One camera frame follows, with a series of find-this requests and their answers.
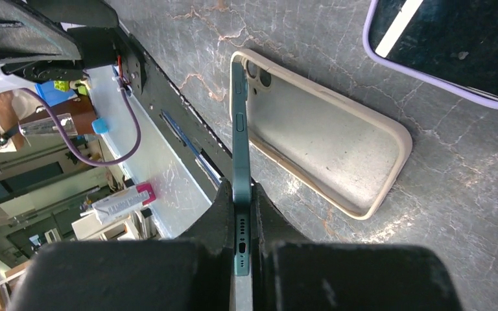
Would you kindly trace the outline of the beige translucent phone case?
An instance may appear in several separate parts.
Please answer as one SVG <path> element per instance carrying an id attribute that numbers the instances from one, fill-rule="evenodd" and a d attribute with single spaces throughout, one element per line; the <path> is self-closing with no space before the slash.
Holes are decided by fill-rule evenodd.
<path id="1" fill-rule="evenodd" d="M 344 214 L 369 219 L 412 151 L 397 121 L 249 49 L 235 51 L 230 104 L 237 132 Z"/>

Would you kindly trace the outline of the black smartphone front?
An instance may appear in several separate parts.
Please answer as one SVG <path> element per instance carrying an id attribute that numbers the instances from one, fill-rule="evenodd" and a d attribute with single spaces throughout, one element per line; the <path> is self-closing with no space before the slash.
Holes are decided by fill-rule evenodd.
<path id="1" fill-rule="evenodd" d="M 235 309 L 252 310 L 250 206 L 252 179 L 248 142 L 247 81 L 241 62 L 231 63 L 232 191 L 235 214 Z"/>

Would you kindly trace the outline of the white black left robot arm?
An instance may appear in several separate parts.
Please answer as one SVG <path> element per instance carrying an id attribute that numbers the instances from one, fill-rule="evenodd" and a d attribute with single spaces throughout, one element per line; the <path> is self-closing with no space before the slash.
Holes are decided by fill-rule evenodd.
<path id="1" fill-rule="evenodd" d="M 118 26 L 105 1 L 0 1 L 0 93 L 114 64 Z"/>

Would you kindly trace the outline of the black smartphone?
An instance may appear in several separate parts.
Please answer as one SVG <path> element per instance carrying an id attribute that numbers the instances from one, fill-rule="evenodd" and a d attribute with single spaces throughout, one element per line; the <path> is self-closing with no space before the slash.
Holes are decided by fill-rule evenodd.
<path id="1" fill-rule="evenodd" d="M 252 179 L 248 142 L 247 81 L 241 62 L 231 63 L 232 191 L 235 214 L 235 309 L 252 310 L 250 206 Z"/>
<path id="2" fill-rule="evenodd" d="M 498 1 L 378 1 L 369 40 L 391 62 L 498 99 Z"/>

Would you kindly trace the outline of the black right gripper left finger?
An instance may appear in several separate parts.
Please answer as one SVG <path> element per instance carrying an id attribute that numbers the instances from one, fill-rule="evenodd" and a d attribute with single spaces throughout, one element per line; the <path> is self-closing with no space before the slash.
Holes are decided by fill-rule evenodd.
<path id="1" fill-rule="evenodd" d="M 83 240 L 43 247 L 12 293 L 12 310 L 229 310 L 231 183 L 182 234 L 161 240 Z"/>

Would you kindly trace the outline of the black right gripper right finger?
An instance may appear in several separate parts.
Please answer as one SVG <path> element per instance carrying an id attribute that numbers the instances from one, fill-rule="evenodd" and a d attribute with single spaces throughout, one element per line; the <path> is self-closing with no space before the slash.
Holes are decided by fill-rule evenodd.
<path id="1" fill-rule="evenodd" d="M 412 244 L 314 242 L 252 187 L 254 310 L 461 310 L 432 250 Z"/>

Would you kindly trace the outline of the lilac phone case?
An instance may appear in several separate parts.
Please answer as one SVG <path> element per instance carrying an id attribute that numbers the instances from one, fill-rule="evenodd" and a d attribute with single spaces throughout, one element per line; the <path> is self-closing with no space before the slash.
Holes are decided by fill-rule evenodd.
<path id="1" fill-rule="evenodd" d="M 476 104 L 479 104 L 481 106 L 498 110 L 498 99 L 494 99 L 493 97 L 488 97 L 484 92 L 480 91 L 474 91 L 469 88 L 464 88 L 460 85 L 453 84 L 450 82 L 447 82 L 445 80 L 439 79 L 435 76 L 431 76 L 425 73 L 422 73 L 420 71 L 415 71 L 409 67 L 405 67 L 403 65 L 399 65 L 397 63 L 391 62 L 390 60 L 387 60 L 381 56 L 379 56 L 375 50 L 371 47 L 370 45 L 370 40 L 369 40 L 369 34 L 370 34 L 370 28 L 372 25 L 372 19 L 375 14 L 375 10 L 377 8 L 378 1 L 371 1 L 370 7 L 368 10 L 368 13 L 366 15 L 366 19 L 364 22 L 363 26 L 363 33 L 362 33 L 362 42 L 364 46 L 364 50 L 366 54 L 375 62 L 389 68 L 393 69 L 397 72 L 403 73 L 404 75 L 411 76 L 412 78 L 416 78 L 418 80 L 421 80 L 422 82 L 425 82 L 427 84 L 439 87 L 440 89 L 443 89 L 449 93 L 452 93 L 454 95 L 457 95 L 461 98 L 464 98 L 466 100 L 469 100 L 471 102 L 474 102 Z"/>

